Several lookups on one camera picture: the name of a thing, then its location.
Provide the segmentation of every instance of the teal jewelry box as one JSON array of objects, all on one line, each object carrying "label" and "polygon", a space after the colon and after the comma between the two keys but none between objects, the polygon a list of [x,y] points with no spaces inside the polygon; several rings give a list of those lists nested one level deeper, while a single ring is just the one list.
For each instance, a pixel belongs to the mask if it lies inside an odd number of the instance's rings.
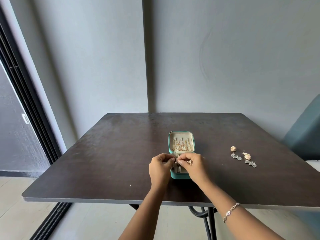
[{"label": "teal jewelry box", "polygon": [[[185,152],[195,151],[195,140],[193,134],[189,131],[171,131],[168,138],[168,146],[170,154],[175,158]],[[174,166],[170,170],[173,179],[190,179],[188,172],[181,166]]]}]

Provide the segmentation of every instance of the person's left hand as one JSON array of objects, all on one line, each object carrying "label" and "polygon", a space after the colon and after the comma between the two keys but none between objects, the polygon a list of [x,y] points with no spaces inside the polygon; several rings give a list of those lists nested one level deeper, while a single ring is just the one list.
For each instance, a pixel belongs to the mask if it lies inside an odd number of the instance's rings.
[{"label": "person's left hand", "polygon": [[167,153],[161,153],[152,158],[149,164],[151,188],[155,190],[166,189],[170,180],[170,169],[174,165],[174,161],[174,156]]}]

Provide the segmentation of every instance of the bracelet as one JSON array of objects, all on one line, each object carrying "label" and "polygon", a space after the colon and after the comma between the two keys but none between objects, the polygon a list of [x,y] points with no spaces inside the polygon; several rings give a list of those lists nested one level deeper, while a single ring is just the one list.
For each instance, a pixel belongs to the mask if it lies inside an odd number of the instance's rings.
[{"label": "bracelet", "polygon": [[223,218],[223,223],[226,223],[227,217],[230,216],[231,211],[234,210],[238,205],[239,203],[235,204],[234,206],[231,207],[229,211],[226,212],[226,216]]}]

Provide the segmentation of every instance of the person's left arm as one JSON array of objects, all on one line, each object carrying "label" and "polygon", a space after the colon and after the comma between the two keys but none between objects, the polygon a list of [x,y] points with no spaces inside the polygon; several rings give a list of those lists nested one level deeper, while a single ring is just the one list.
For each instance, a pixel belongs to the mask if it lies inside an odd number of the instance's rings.
[{"label": "person's left arm", "polygon": [[149,164],[151,189],[119,237],[119,240],[151,240],[154,238],[160,205],[170,180],[170,169],[174,164],[174,160],[173,155],[166,153],[152,158]]}]

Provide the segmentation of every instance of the person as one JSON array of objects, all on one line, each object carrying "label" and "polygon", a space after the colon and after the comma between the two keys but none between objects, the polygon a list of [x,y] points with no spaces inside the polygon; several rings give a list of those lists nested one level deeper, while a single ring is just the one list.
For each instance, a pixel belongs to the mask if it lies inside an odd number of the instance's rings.
[{"label": "person", "polygon": [[[151,189],[142,204],[119,237],[119,240],[153,239],[160,205],[170,180],[170,169],[174,164],[173,155],[162,153],[153,157],[149,164]],[[196,153],[183,153],[177,162],[189,173],[190,178],[210,199],[222,218],[237,202],[214,184],[206,173],[205,159]],[[232,210],[225,221],[237,240],[280,240],[283,238],[255,218],[241,205]]]}]

